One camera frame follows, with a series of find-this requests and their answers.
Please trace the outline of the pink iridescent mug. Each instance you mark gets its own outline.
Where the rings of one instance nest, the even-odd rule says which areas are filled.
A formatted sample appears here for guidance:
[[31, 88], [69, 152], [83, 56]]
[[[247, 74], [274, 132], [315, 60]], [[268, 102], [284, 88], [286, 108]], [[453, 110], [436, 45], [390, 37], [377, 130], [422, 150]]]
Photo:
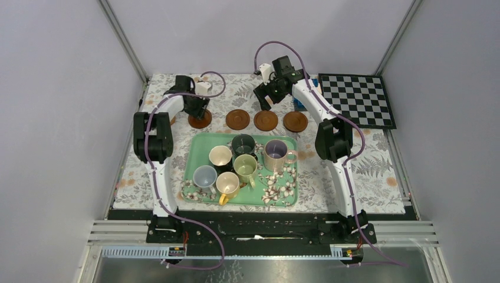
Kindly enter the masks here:
[[284, 141], [273, 139], [266, 143], [263, 151], [264, 167], [276, 173], [282, 173], [286, 164], [297, 161], [298, 152], [291, 150]]

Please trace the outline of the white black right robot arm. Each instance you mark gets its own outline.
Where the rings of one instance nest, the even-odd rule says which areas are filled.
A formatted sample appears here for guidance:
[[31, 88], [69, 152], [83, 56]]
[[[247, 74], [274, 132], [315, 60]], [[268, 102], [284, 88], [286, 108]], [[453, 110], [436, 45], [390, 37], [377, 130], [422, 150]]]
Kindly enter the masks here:
[[254, 67], [254, 73], [262, 78], [261, 84], [254, 89], [262, 110], [270, 110], [271, 104], [281, 102], [290, 94], [302, 103], [317, 123], [315, 150], [325, 160], [334, 182], [341, 216], [338, 235], [344, 242], [354, 242], [361, 236], [361, 227], [367, 225], [360, 221], [366, 213], [358, 203], [351, 168], [353, 130], [358, 127], [328, 104], [312, 85], [305, 70], [295, 69], [287, 56]]

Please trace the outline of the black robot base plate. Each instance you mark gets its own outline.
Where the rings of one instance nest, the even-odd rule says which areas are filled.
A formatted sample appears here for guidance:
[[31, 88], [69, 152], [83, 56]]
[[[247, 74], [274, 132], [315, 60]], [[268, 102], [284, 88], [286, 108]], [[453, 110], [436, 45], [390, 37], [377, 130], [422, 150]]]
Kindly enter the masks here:
[[180, 210], [183, 218], [207, 225], [213, 232], [198, 225], [184, 223], [174, 227], [163, 219], [149, 220], [146, 241], [148, 243], [204, 243], [213, 240], [216, 233], [221, 240], [252, 238], [255, 235], [269, 239], [299, 239], [312, 243], [341, 243], [356, 245], [377, 242], [373, 224], [367, 215], [361, 222], [367, 225], [350, 235], [338, 229], [339, 213], [289, 213], [289, 212], [208, 212]]

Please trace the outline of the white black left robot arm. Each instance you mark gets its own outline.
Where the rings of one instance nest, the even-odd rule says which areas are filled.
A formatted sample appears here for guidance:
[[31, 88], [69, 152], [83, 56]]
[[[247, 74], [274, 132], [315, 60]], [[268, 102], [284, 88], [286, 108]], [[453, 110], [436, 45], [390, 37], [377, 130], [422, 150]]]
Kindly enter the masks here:
[[196, 83], [188, 75], [177, 75], [175, 83], [150, 112], [138, 111], [133, 115], [133, 150], [144, 163], [153, 194], [153, 217], [165, 222], [160, 234], [168, 242], [178, 241], [184, 223], [191, 223], [213, 232], [207, 225], [177, 214], [178, 205], [170, 181], [169, 162], [174, 149], [171, 120], [185, 112], [201, 119], [210, 98], [196, 94]]

